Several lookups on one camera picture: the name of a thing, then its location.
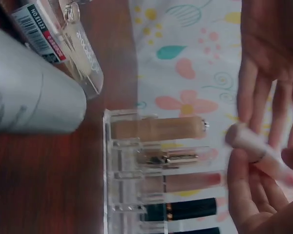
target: clear acrylic organizer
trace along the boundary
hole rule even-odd
[[[164,169],[178,168],[173,160],[182,165],[212,161],[209,147],[161,149],[160,141],[141,142],[138,137],[113,139],[113,123],[129,120],[154,119],[156,115],[141,116],[136,110],[105,111],[104,126],[104,231],[105,234],[168,234],[167,215],[163,206],[163,220],[147,222],[149,204],[165,203]],[[191,152],[180,159],[178,153]],[[147,154],[163,153],[159,163],[141,162]],[[147,179],[156,176],[159,186],[156,192],[148,193]]]

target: black lipstick tube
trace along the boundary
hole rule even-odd
[[[147,205],[146,211],[144,221],[173,221],[215,215],[217,205],[215,198],[207,198],[195,201]]]

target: barcode label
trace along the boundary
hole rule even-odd
[[[38,49],[39,52],[50,49],[50,45],[46,39],[41,34],[38,26],[35,21],[30,16],[24,16],[17,19],[19,25],[22,27],[25,35],[28,36],[28,39],[31,41],[33,46]]]
[[[28,42],[45,60],[50,63],[66,60],[34,4],[23,6],[14,12],[12,17],[26,35]]]

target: clear plastic packaging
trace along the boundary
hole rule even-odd
[[[74,78],[88,99],[103,86],[103,73],[72,0],[0,0],[16,28],[35,52]]]

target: floral tablecloth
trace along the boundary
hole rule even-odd
[[[231,149],[224,144],[224,135],[238,120],[235,96],[241,61],[241,1],[129,2],[139,65],[137,106],[140,112],[156,113],[160,118],[198,115],[210,123],[204,138],[179,140],[173,146],[210,146],[212,164],[166,170],[166,174],[225,170]],[[272,95],[262,127],[263,137],[267,137],[270,129],[271,100]],[[286,192],[293,199],[293,192]],[[235,234],[225,186],[167,194],[166,200],[177,202],[208,197],[217,199],[217,215],[173,221],[168,231],[219,227],[223,234]]]

